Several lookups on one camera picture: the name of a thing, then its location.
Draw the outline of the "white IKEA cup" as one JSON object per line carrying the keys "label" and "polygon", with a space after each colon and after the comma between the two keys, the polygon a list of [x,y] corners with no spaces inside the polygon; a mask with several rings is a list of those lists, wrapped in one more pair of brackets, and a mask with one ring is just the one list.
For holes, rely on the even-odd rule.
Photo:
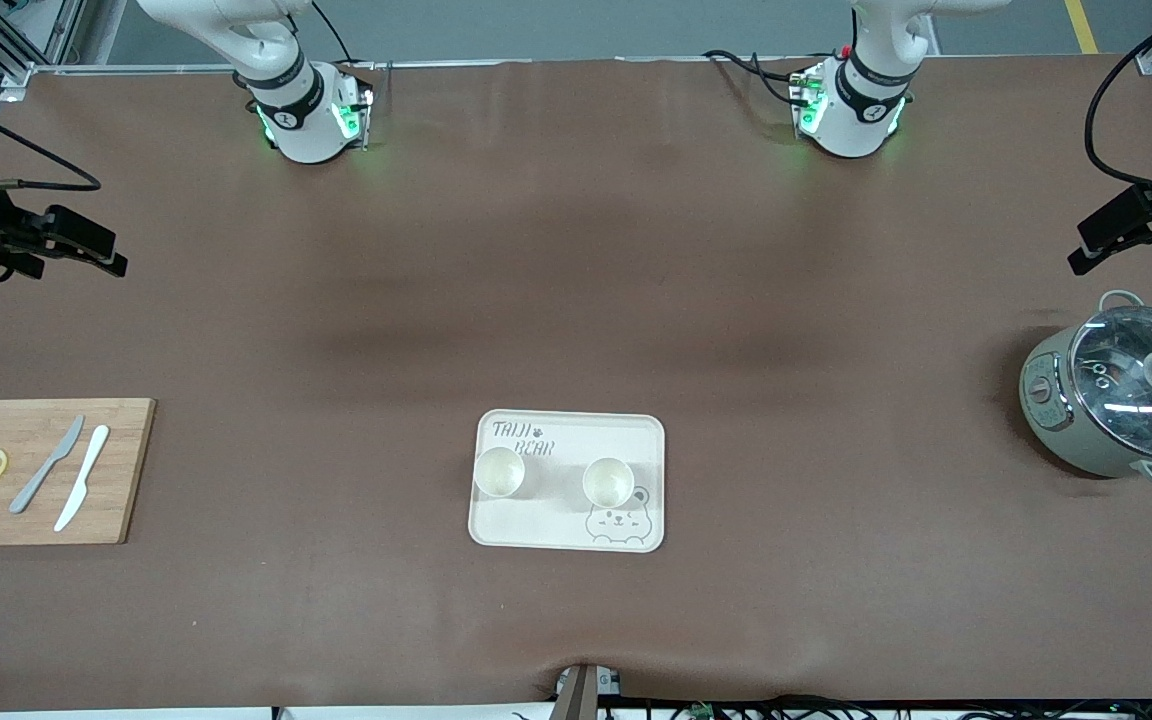
{"label": "white IKEA cup", "polygon": [[526,464],[516,450],[493,447],[482,450],[473,462],[473,484],[490,498],[516,495],[526,478]]}
{"label": "white IKEA cup", "polygon": [[634,495],[635,475],[626,461],[600,457],[582,473],[582,492],[599,509],[617,509]]}

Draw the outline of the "glass pot lid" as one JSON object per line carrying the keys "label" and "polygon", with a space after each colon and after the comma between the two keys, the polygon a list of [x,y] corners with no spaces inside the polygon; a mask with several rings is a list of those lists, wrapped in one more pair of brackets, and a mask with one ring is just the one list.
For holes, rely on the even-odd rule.
{"label": "glass pot lid", "polygon": [[1152,457],[1152,306],[1108,306],[1076,329],[1071,378],[1097,427]]}

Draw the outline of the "green electric cooking pot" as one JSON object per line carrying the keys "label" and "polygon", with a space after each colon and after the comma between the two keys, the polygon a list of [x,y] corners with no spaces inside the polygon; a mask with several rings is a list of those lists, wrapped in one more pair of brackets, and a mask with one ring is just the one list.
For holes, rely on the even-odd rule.
{"label": "green electric cooking pot", "polygon": [[[1111,290],[1102,293],[1094,314],[1121,305],[1149,306],[1134,291]],[[1084,323],[1052,334],[1029,353],[1020,370],[1021,410],[1043,446],[1074,468],[1102,478],[1140,475],[1152,482],[1152,457],[1102,432],[1075,396],[1071,346]]]}

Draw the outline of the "grey plastic knife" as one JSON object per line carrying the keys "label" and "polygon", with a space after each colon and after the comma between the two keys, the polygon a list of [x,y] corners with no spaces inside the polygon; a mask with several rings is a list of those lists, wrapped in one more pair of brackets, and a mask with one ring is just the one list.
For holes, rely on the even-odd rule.
{"label": "grey plastic knife", "polygon": [[47,477],[50,477],[51,470],[54,469],[61,460],[67,457],[74,446],[76,446],[83,427],[84,415],[77,415],[76,419],[73,420],[70,427],[67,430],[67,433],[61,437],[50,456],[41,462],[41,467],[38,468],[36,473],[32,475],[31,479],[26,483],[26,486],[20,488],[17,497],[14,497],[14,500],[8,507],[10,514],[17,515],[22,514],[22,511],[26,511],[28,506],[32,503],[33,498],[37,495],[38,488],[41,488],[41,484],[44,484]]}

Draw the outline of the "wooden cutting board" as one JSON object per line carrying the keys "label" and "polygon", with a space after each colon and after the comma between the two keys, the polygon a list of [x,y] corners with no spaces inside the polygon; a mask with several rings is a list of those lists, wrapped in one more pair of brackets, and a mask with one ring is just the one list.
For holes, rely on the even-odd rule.
{"label": "wooden cutting board", "polygon": [[[14,397],[0,400],[0,448],[9,468],[0,477],[0,546],[124,541],[134,497],[154,424],[151,397]],[[84,427],[70,454],[51,470],[26,511],[8,510],[77,415]],[[111,429],[88,480],[88,497],[63,532],[52,530],[81,469],[93,429]]]}

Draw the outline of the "white plastic knife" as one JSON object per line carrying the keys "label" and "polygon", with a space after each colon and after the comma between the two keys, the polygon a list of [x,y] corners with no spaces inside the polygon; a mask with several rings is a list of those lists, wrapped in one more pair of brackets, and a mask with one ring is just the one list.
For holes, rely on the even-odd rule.
{"label": "white plastic knife", "polygon": [[52,530],[60,533],[63,532],[65,528],[70,524],[77,511],[86,500],[88,497],[88,480],[90,480],[90,475],[92,473],[97,460],[99,460],[101,452],[106,442],[108,442],[111,429],[108,425],[99,425],[99,427],[93,429],[92,435],[90,437],[90,442],[88,442],[86,452],[84,452],[83,461],[77,473],[76,480],[74,480],[73,487],[70,488],[67,502],[65,502],[63,509],[61,509],[58,520],[55,521]]}

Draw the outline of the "brown table mat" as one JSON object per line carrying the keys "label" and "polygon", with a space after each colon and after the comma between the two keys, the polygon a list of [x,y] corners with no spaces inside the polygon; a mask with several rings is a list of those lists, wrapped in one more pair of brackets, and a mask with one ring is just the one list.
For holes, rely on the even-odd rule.
{"label": "brown table mat", "polygon": [[[200,76],[38,77],[123,279],[0,286],[0,397],[156,397],[116,547],[0,547],[0,711],[1152,698],[1152,484],[1058,464],[1020,366],[1070,273],[1111,56],[934,59],[876,156],[705,63],[397,69],[364,152]],[[650,553],[468,533],[490,410],[666,429]]]}

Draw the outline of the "cream bear print tray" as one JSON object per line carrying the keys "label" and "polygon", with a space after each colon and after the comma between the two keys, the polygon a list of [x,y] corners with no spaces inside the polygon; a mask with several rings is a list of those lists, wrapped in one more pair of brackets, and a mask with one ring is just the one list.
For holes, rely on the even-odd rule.
{"label": "cream bear print tray", "polygon": [[[516,495],[475,487],[468,533],[484,546],[650,553],[666,537],[666,429],[643,414],[561,414],[494,409],[477,424],[475,457],[507,447],[526,464]],[[582,492],[582,473],[600,457],[626,461],[634,495],[599,509]]]}

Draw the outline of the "aluminium table edge rail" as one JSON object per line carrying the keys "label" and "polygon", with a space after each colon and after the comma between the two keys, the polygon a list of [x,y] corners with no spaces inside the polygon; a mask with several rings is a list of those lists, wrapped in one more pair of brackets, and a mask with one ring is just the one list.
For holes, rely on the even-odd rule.
{"label": "aluminium table edge rail", "polygon": [[[694,56],[613,56],[605,61],[627,61],[627,63],[652,63],[652,61],[681,61],[681,63],[700,63],[710,61],[702,55]],[[497,67],[497,65],[532,65],[538,60],[531,58],[493,58],[477,60],[444,61],[355,61],[346,63],[349,69],[361,70],[397,70],[397,69],[445,69]],[[37,65],[29,63],[23,70],[24,79],[15,79],[17,85],[26,85],[29,78],[38,74],[58,74],[58,76],[180,76],[180,74],[217,74],[234,70],[232,65]]]}

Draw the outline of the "metal table edge bracket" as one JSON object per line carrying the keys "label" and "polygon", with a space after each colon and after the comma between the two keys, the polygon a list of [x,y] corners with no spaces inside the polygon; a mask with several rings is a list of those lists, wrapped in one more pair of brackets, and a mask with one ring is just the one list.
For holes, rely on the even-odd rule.
{"label": "metal table edge bracket", "polygon": [[567,667],[559,675],[548,720],[620,720],[613,705],[622,697],[621,685],[621,673],[612,667]]}

